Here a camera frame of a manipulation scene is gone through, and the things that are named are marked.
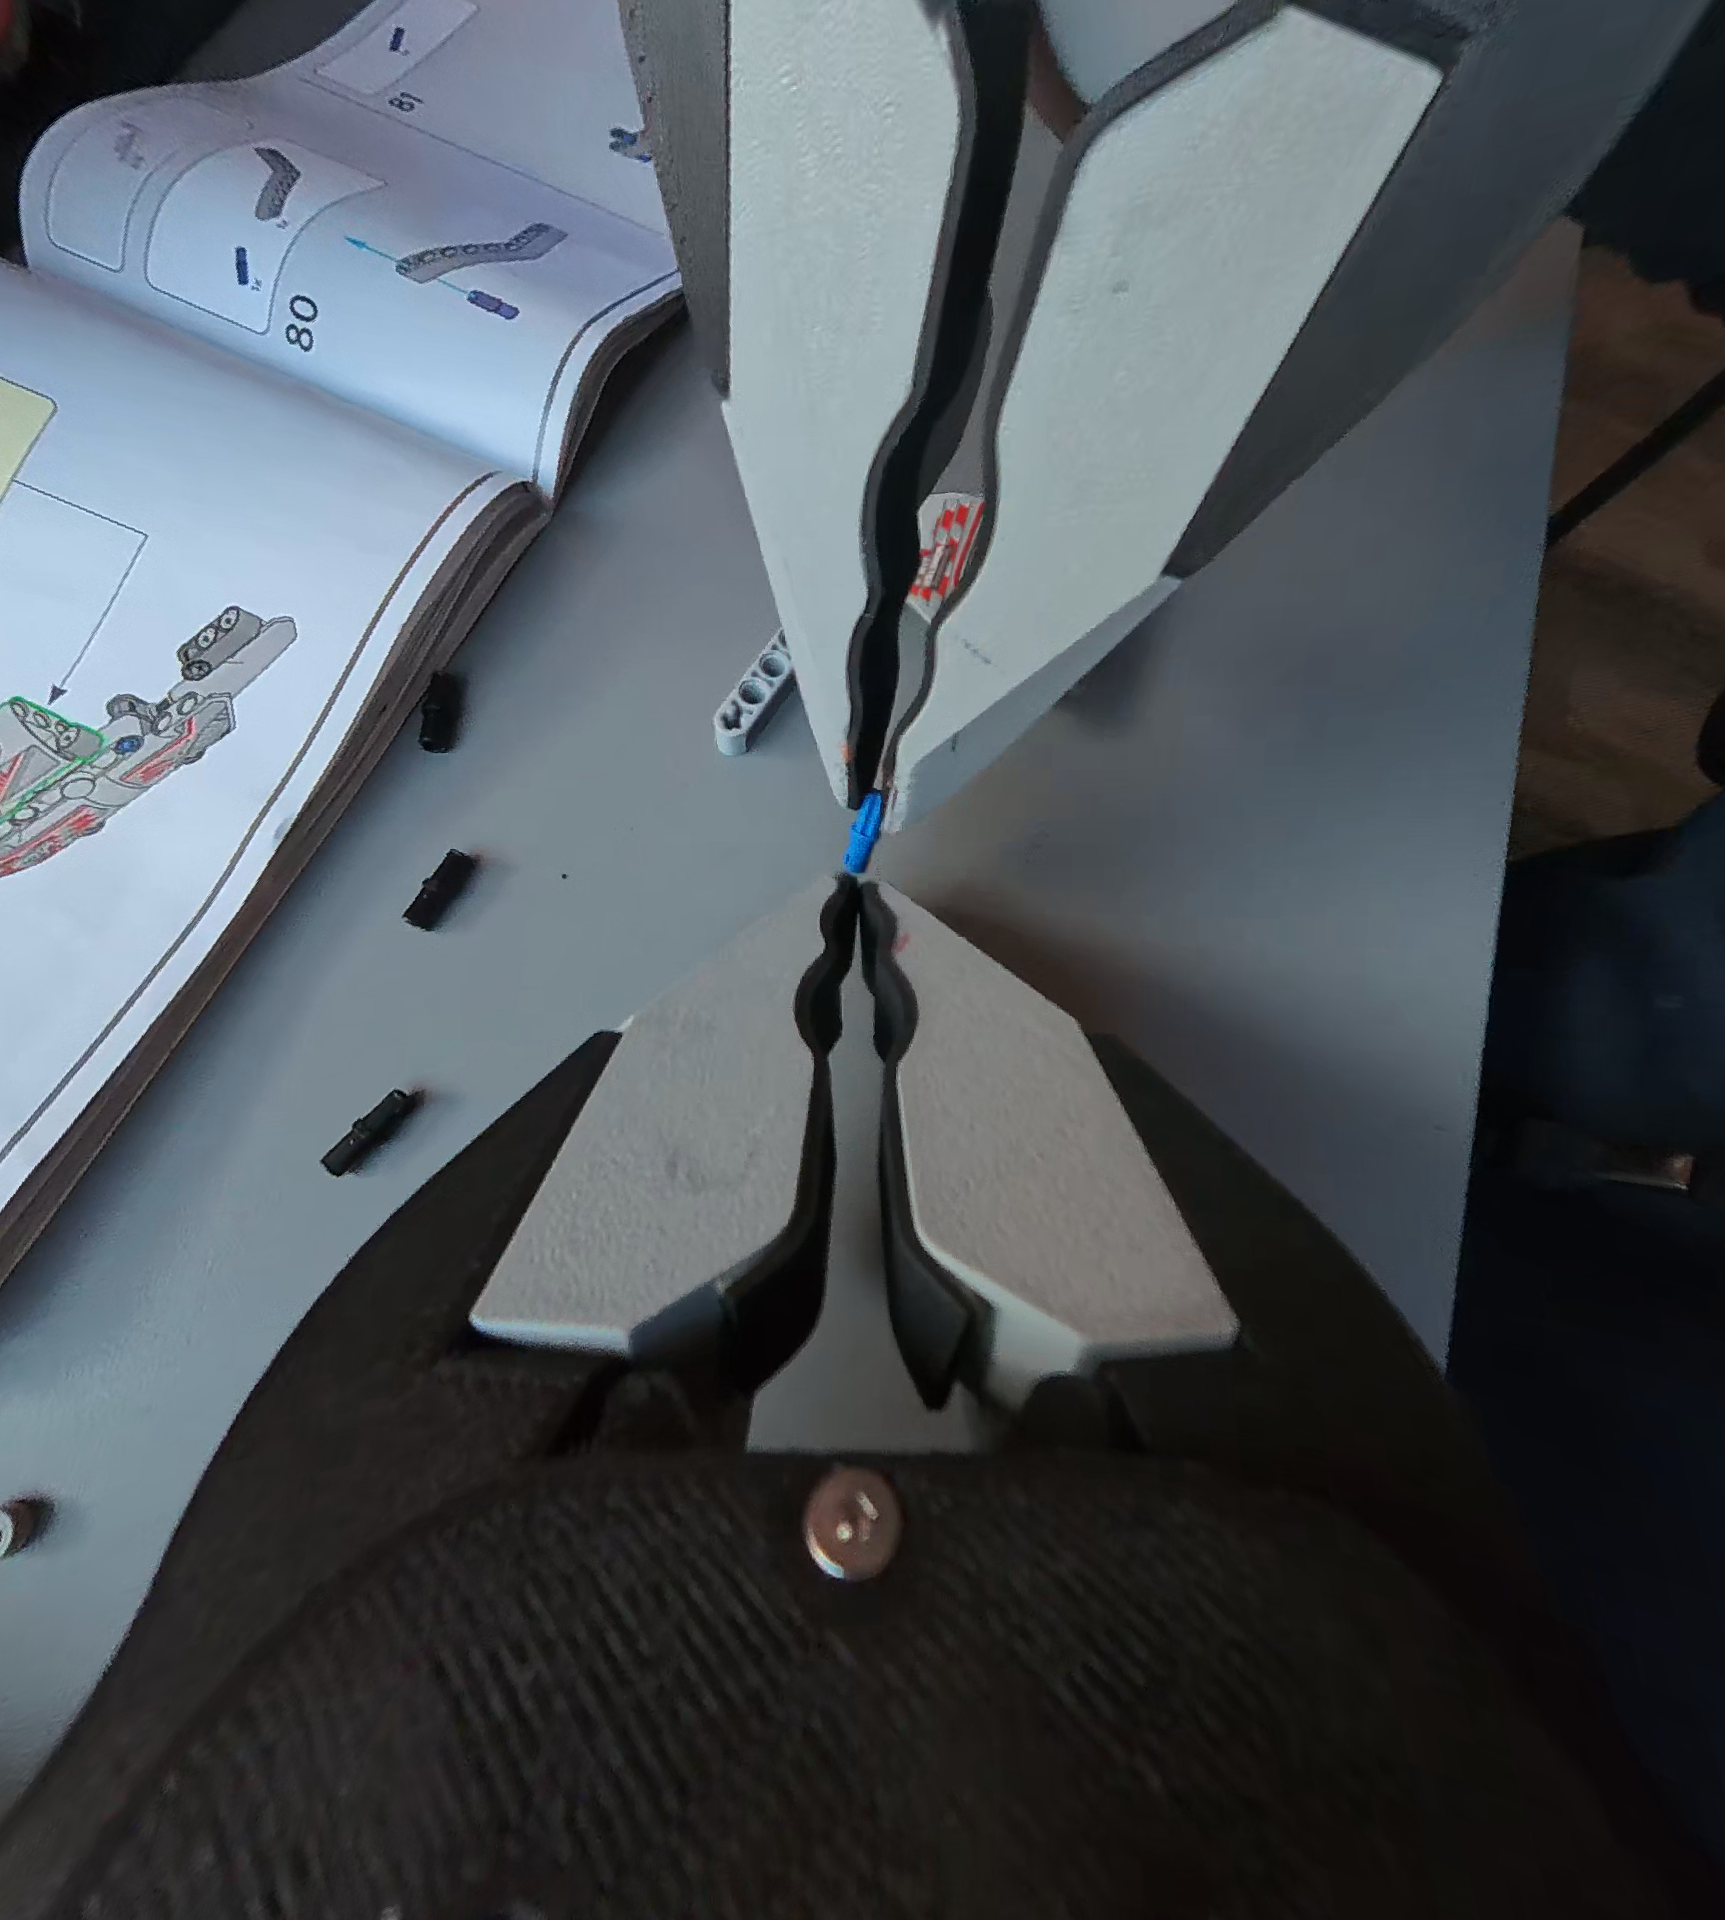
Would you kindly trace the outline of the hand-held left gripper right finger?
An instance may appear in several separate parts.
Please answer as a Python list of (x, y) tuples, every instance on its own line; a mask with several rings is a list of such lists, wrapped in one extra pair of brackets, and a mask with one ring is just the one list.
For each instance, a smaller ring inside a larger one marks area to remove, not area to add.
[(897, 887), (858, 892), (890, 1325), (922, 1404), (1220, 1354), (1241, 1321), (1081, 1024)]

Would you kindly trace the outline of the red white model piece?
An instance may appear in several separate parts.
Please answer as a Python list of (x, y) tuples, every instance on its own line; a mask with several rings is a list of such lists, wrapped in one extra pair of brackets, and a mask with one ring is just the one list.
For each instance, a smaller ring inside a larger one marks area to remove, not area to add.
[(941, 490), (918, 512), (918, 564), (906, 591), (906, 612), (922, 627), (933, 626), (961, 587), (982, 528), (987, 497), (980, 492)]

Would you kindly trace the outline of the light grey lego beam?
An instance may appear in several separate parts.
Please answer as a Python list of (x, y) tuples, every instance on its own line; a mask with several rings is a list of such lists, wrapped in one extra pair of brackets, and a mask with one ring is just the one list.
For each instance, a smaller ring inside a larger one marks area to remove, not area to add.
[(718, 754), (747, 755), (794, 687), (794, 659), (778, 627), (715, 709), (713, 733)]

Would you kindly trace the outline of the lego instruction booklet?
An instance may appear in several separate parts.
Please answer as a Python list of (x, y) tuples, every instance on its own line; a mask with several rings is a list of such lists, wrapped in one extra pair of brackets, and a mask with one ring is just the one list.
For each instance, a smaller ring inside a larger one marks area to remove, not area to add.
[(619, 3), (73, 108), (0, 258), (0, 1288), (681, 304)]

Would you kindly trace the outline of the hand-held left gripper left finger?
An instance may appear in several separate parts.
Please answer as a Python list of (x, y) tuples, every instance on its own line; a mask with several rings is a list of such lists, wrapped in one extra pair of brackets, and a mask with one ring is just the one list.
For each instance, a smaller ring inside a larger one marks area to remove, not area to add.
[(750, 1414), (825, 1305), (828, 1057), (858, 908), (855, 877), (819, 879), (616, 1031), (471, 1332)]

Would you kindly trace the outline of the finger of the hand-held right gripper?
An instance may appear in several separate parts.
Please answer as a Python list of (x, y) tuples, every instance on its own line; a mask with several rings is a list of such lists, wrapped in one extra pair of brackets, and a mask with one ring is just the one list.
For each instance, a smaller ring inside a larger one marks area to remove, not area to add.
[(633, 2), (644, 138), (834, 795), (877, 788), (916, 510), (1019, 155), (1019, 3)]
[(989, 510), (882, 761), (982, 771), (1440, 347), (1706, 3), (1045, 3), (1085, 113), (982, 420)]

